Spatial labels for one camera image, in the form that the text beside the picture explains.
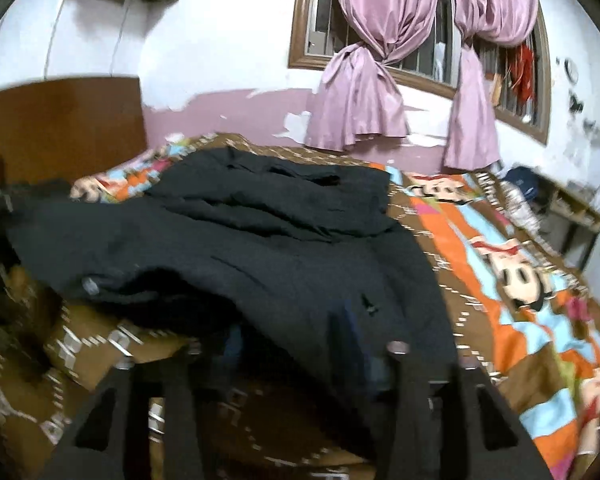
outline window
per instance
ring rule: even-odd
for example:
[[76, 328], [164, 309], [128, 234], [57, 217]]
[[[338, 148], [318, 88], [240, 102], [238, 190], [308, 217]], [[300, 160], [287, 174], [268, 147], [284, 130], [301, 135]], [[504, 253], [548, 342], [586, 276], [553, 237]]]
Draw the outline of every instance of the window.
[[[420, 48], [388, 67], [398, 84], [452, 99], [458, 82], [461, 38], [453, 23], [454, 0], [438, 0], [431, 34]], [[333, 54], [360, 38], [349, 27], [338, 0], [296, 0], [289, 53], [290, 68], [324, 69]], [[519, 105], [509, 87], [507, 67], [512, 54], [486, 41], [476, 40], [474, 48], [485, 73], [499, 74], [500, 100], [496, 118], [546, 143], [550, 108], [551, 76], [542, 12], [527, 46], [534, 53], [532, 79], [535, 99]]]
[[538, 10], [538, 21], [525, 46], [534, 54], [531, 63], [533, 98], [521, 102], [516, 93], [516, 78], [510, 69], [516, 57], [515, 49], [500, 47], [480, 38], [474, 40], [474, 49], [482, 61], [487, 79], [496, 81], [496, 117], [545, 144], [549, 128], [551, 75], [541, 9]]

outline light blue stripe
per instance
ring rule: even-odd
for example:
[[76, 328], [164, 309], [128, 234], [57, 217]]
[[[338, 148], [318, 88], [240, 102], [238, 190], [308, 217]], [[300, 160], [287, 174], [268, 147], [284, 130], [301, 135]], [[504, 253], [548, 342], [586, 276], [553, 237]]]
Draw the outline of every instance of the light blue stripe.
[[462, 216], [464, 216], [466, 222], [482, 236], [484, 236], [488, 243], [492, 245], [501, 245], [506, 243], [506, 238], [502, 236], [497, 227], [491, 222], [487, 221], [487, 219], [478, 213], [473, 207], [459, 207], [458, 210], [462, 213]]
[[105, 176], [109, 180], [126, 180], [125, 170], [109, 170]]
[[384, 170], [391, 175], [391, 182], [397, 184], [398, 186], [402, 185], [402, 172], [393, 166], [385, 166]]
[[551, 399], [526, 410], [520, 422], [531, 438], [547, 436], [565, 427], [576, 418], [576, 410], [568, 388], [561, 389]]
[[551, 277], [551, 281], [554, 284], [554, 290], [556, 292], [559, 292], [560, 290], [567, 290], [569, 288], [567, 279], [564, 276], [561, 276], [557, 272], [550, 272], [549, 276]]
[[404, 176], [404, 183], [402, 184], [402, 191], [405, 193], [405, 195], [408, 196], [415, 196], [415, 193], [409, 189], [410, 186], [413, 185], [413, 182], [409, 179], [408, 176]]
[[169, 157], [171, 156], [179, 156], [179, 155], [188, 155], [189, 149], [187, 146], [183, 146], [181, 144], [170, 144], [169, 145]]
[[513, 317], [506, 306], [500, 307], [501, 325], [510, 325], [513, 330], [520, 332], [526, 340], [526, 353], [529, 355], [538, 352], [544, 345], [551, 342], [548, 334], [538, 325], [530, 321], [513, 321]]
[[554, 334], [555, 351], [558, 353], [575, 350], [592, 364], [596, 362], [596, 353], [591, 343], [577, 339], [571, 329], [571, 321], [564, 314], [554, 314], [551, 304], [544, 302], [536, 315], [536, 321], [547, 327]]
[[466, 184], [473, 188], [473, 190], [475, 192], [479, 192], [480, 191], [480, 186], [478, 186], [474, 180], [474, 178], [469, 174], [469, 173], [463, 173], [462, 174], [462, 178], [464, 178]]
[[482, 293], [490, 300], [501, 301], [500, 295], [496, 290], [496, 277], [491, 270], [491, 266], [488, 266], [484, 260], [480, 257], [474, 247], [469, 244], [466, 237], [458, 230], [458, 228], [449, 222], [449, 226], [453, 229], [454, 233], [458, 236], [458, 239], [462, 241], [464, 245], [464, 252], [466, 253], [466, 262], [474, 270], [474, 275], [480, 282], [480, 288]]

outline tied curtain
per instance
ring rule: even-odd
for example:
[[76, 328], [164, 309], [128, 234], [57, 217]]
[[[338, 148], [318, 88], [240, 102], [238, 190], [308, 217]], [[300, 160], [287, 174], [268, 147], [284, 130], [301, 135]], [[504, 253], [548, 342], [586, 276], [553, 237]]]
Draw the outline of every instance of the tied curtain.
[[427, 39], [438, 0], [339, 2], [363, 41], [339, 51], [324, 70], [305, 144], [340, 152], [370, 135], [407, 135], [402, 95], [385, 66]]
[[538, 0], [456, 0], [456, 26], [462, 35], [458, 90], [449, 119], [445, 165], [478, 170], [500, 158], [493, 105], [484, 85], [473, 36], [501, 46], [517, 46], [536, 24]]

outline black coat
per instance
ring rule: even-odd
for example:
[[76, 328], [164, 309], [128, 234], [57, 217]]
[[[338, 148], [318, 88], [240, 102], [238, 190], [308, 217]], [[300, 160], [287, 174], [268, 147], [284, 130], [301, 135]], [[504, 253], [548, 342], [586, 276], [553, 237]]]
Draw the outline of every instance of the black coat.
[[233, 148], [195, 152], [118, 205], [29, 203], [11, 243], [66, 298], [200, 334], [243, 318], [353, 405], [384, 390], [386, 343], [456, 348], [435, 275], [386, 216], [387, 173]]

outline colorful cartoon blanket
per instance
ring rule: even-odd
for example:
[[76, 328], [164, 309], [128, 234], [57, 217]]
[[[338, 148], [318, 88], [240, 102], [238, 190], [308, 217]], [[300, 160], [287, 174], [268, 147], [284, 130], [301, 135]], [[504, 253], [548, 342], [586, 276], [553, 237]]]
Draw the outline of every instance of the colorful cartoon blanket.
[[600, 450], [600, 305], [576, 270], [509, 220], [493, 175], [401, 173], [348, 156], [213, 134], [176, 139], [126, 166], [80, 179], [72, 196], [126, 200], [188, 153], [225, 145], [294, 162], [368, 165], [390, 173], [388, 214], [413, 233], [436, 271], [459, 354], [482, 363], [555, 480], [582, 475]]

